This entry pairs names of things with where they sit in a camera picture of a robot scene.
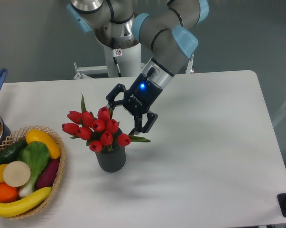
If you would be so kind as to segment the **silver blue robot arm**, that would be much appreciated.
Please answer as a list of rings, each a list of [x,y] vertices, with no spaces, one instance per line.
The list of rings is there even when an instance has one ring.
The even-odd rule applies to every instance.
[[[131,77],[107,95],[134,117],[131,134],[147,133],[157,119],[150,107],[184,64],[192,64],[197,38],[189,31],[209,13],[205,0],[170,0],[159,16],[136,15],[130,0],[73,0],[71,17],[103,46],[109,77]]]

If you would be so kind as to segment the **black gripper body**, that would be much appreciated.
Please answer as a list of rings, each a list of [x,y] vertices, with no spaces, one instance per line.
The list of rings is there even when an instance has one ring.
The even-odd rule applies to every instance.
[[[162,88],[149,81],[141,73],[131,87],[124,92],[123,107],[133,116],[146,114],[162,91]]]

